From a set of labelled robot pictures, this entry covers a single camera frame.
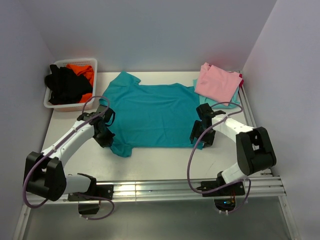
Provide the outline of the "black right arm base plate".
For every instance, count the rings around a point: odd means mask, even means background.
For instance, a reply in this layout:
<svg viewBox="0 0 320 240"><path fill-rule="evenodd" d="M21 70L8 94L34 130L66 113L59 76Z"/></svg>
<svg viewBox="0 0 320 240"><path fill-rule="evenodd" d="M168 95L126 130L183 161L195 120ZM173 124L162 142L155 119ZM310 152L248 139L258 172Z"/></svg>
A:
<svg viewBox="0 0 320 240"><path fill-rule="evenodd" d="M201 181L200 186L196 189L205 192L210 191L215 188L221 187L225 182L222 180L207 180L207 181ZM217 191L211 192L211 193L203 193L203 197L231 197L231 196L244 196L245 195L245 188L244 184L242 182L237 182L233 185L226 186L224 188L221 188Z"/></svg>

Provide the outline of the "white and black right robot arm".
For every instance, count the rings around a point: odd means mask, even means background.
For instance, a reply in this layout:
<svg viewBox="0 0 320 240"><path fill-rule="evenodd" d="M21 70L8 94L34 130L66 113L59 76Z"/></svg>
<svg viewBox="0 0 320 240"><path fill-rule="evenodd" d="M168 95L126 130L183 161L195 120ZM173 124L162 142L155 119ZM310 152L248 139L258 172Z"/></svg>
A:
<svg viewBox="0 0 320 240"><path fill-rule="evenodd" d="M222 195L229 194L234 184L249 181L248 176L266 170L276 165L277 159L270 140L270 136L264 127L252 127L245 125L232 116L243 112L243 107L236 104L239 110L227 113L223 110L213 110L207 103L196 108L199 120L194 122L190 142L194 144L187 163L187 182L192 191L198 194L211 194L219 192ZM200 190L191 184L190 169L192 159L198 145L203 148L211 147L214 143L216 132L223 134L235 143L236 163L220 172L216 178L216 188Z"/></svg>

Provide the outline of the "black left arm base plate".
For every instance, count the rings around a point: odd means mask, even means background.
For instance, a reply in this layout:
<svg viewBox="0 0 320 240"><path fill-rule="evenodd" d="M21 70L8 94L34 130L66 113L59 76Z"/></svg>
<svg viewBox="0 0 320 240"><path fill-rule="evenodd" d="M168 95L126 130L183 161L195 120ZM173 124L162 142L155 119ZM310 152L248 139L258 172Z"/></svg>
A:
<svg viewBox="0 0 320 240"><path fill-rule="evenodd" d="M96 186L96 190L94 193L81 193L78 194L69 194L67 200L69 202L78 202L78 201L94 201L98 200L97 198L103 198L112 200L114 193L114 185L113 184L99 184Z"/></svg>

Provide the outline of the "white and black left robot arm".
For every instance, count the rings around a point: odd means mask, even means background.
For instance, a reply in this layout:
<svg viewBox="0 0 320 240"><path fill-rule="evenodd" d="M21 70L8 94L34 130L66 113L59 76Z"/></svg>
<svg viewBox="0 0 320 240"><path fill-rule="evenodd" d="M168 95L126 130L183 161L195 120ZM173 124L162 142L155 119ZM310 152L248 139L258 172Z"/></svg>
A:
<svg viewBox="0 0 320 240"><path fill-rule="evenodd" d="M62 195L79 193L86 200L97 196L97 179L64 171L68 160L90 139L102 148L111 147L115 134L109 130L116 113L100 105L95 112L83 112L71 129L56 143L42 152L31 152L25 161L23 195L37 195L45 200L57 201Z"/></svg>

